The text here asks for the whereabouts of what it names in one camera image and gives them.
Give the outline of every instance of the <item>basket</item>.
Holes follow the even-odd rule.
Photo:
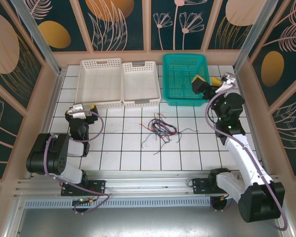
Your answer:
[[[194,94],[192,80],[200,75],[210,84],[206,58],[199,54],[163,56],[163,95],[170,106],[201,106],[203,93]]]
[[[82,60],[74,102],[85,108],[92,104],[106,109],[121,107],[121,63],[121,58]]]
[[[161,95],[156,62],[123,63],[122,85],[125,107],[159,106]]]

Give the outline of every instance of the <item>white plastic basket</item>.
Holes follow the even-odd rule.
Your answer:
[[[161,95],[156,62],[123,63],[122,85],[125,107],[159,105]]]
[[[82,103],[86,110],[91,104],[98,108],[122,106],[121,58],[82,60],[75,103]]]

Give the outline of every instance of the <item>teal plastic basket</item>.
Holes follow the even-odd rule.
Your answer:
[[[200,75],[210,78],[206,58],[200,54],[165,54],[163,56],[163,96],[170,106],[201,106],[203,93],[195,95],[192,80]]]

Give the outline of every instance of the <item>tangled wires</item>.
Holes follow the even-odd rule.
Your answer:
[[[153,120],[151,120],[149,123],[148,123],[148,126],[144,126],[143,124],[140,124],[141,126],[143,126],[145,129],[149,130],[150,132],[152,132],[151,134],[149,134],[149,136],[146,138],[146,140],[142,143],[142,147],[143,147],[143,144],[148,140],[148,138],[152,135],[152,134],[155,134],[156,137],[159,136],[160,139],[163,140],[163,145],[161,146],[161,148],[166,144],[166,143],[169,143],[171,141],[170,137],[171,136],[175,136],[175,135],[179,135],[179,140],[178,142],[180,141],[181,137],[180,137],[180,134],[186,130],[191,130],[193,132],[196,132],[190,128],[187,128],[181,132],[178,132],[178,129],[176,127],[174,127],[173,125],[171,124],[168,124],[166,123],[165,121],[163,121],[162,118],[165,118],[166,117],[162,114],[158,114],[159,115],[159,118],[154,118]]]

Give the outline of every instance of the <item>white tile floor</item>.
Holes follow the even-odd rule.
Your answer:
[[[224,72],[233,73],[232,66],[208,68],[210,76],[221,77]],[[78,71],[79,66],[68,66],[50,126],[51,133],[67,133],[69,130],[64,114],[74,104]],[[158,72],[162,94],[162,66],[159,66]],[[233,92],[240,93],[238,88]],[[87,157],[69,158],[68,162],[84,170],[210,170],[220,167],[237,170],[230,153],[205,122],[206,105],[173,107],[162,99],[159,107],[99,109],[105,122],[104,131],[90,142]],[[165,121],[179,131],[187,128],[192,130],[184,131],[180,140],[175,136],[170,143],[163,145],[159,137],[149,136],[149,131],[140,125],[147,125],[156,113],[162,113],[167,117]],[[216,117],[215,113],[210,112],[210,115]],[[244,112],[240,120],[247,132],[250,146],[255,150]],[[90,125],[90,137],[99,132],[100,128],[100,121]]]

